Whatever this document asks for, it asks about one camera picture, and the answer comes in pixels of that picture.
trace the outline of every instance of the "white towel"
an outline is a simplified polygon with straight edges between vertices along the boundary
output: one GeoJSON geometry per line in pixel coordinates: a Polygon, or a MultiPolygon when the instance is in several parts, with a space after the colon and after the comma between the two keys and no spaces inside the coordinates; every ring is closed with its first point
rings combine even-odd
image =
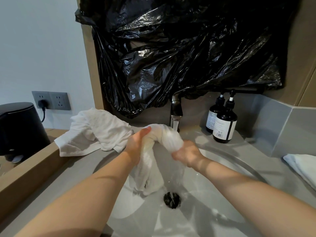
{"type": "Polygon", "coordinates": [[[162,144],[170,153],[183,146],[179,133],[171,127],[162,124],[149,126],[151,131],[143,138],[140,162],[135,172],[136,189],[142,191],[144,195],[150,195],[164,186],[153,152],[155,141],[162,144]]]}
{"type": "Polygon", "coordinates": [[[82,156],[101,149],[124,150],[132,127],[110,112],[91,108],[71,117],[70,130],[55,139],[60,156],[82,156]]]}
{"type": "Polygon", "coordinates": [[[316,156],[288,154],[283,159],[316,190],[316,156]]]}

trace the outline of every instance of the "drain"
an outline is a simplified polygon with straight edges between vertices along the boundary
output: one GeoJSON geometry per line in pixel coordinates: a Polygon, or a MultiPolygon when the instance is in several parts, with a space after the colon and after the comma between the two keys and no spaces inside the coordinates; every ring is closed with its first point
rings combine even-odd
{"type": "Polygon", "coordinates": [[[176,207],[180,206],[181,198],[177,193],[170,193],[164,195],[163,201],[165,202],[166,206],[171,209],[175,209],[176,207]]]}

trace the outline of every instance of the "electrical outlet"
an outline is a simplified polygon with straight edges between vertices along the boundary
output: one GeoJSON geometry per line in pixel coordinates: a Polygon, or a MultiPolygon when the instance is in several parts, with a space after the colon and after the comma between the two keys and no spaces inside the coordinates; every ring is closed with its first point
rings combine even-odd
{"type": "Polygon", "coordinates": [[[32,91],[32,94],[33,94],[34,101],[35,101],[37,108],[39,108],[39,106],[38,106],[39,100],[46,100],[48,102],[47,109],[53,109],[51,97],[50,97],[48,91],[32,91]]]}
{"type": "Polygon", "coordinates": [[[54,110],[70,111],[70,103],[66,92],[49,92],[54,110]]]}

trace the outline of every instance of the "soap dispenser bottle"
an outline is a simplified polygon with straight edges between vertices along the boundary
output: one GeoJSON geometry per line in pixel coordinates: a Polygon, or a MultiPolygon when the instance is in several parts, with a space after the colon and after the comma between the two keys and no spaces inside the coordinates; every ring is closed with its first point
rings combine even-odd
{"type": "Polygon", "coordinates": [[[233,112],[235,107],[234,95],[235,90],[231,90],[230,99],[225,104],[225,110],[217,114],[213,138],[219,143],[228,143],[232,137],[237,123],[237,115],[233,112]]]}
{"type": "Polygon", "coordinates": [[[223,94],[224,92],[221,91],[221,95],[218,98],[216,98],[215,105],[210,107],[209,115],[207,116],[207,121],[206,121],[206,130],[210,133],[213,133],[217,114],[225,110],[225,107],[224,107],[225,98],[223,97],[223,94]]]}

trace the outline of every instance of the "garbage bag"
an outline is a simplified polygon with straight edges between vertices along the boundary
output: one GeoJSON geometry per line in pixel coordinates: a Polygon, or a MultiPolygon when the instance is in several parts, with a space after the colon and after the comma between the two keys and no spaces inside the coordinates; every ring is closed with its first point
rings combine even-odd
{"type": "Polygon", "coordinates": [[[284,86],[299,0],[81,0],[102,91],[122,115],[228,87],[284,86]]]}

